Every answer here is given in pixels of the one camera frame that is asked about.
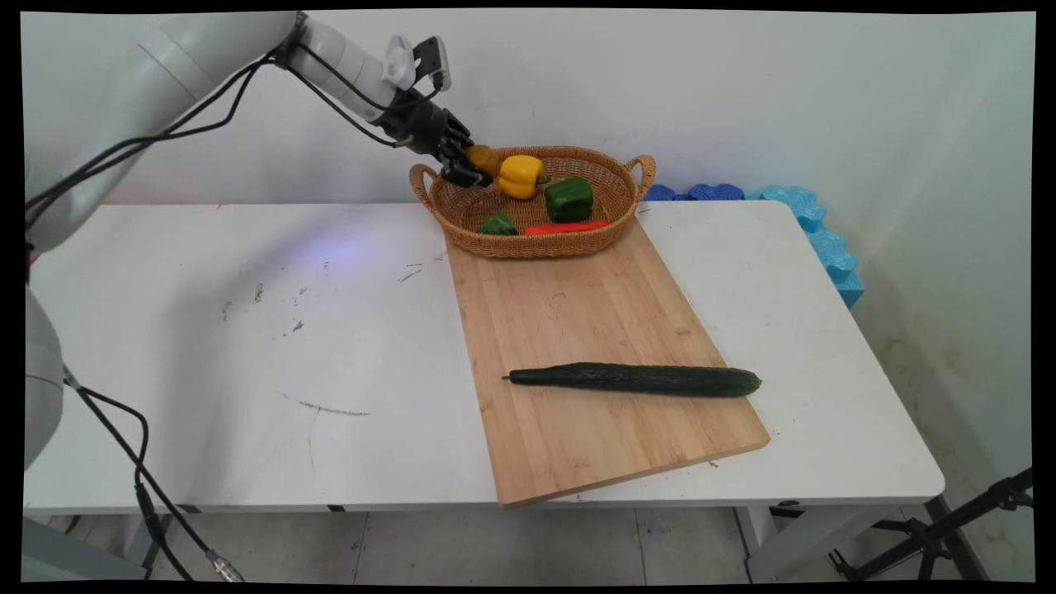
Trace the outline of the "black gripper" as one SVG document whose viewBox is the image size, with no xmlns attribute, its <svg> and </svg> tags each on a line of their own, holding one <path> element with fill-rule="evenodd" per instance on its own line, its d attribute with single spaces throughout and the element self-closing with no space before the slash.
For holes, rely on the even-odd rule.
<svg viewBox="0 0 1056 594">
<path fill-rule="evenodd" d="M 375 124 L 391 140 L 411 151 L 439 159 L 441 179 L 461 188 L 486 187 L 493 177 L 472 162 L 468 149 L 474 145 L 461 120 L 433 101 L 399 111 L 386 111 Z"/>
</svg>

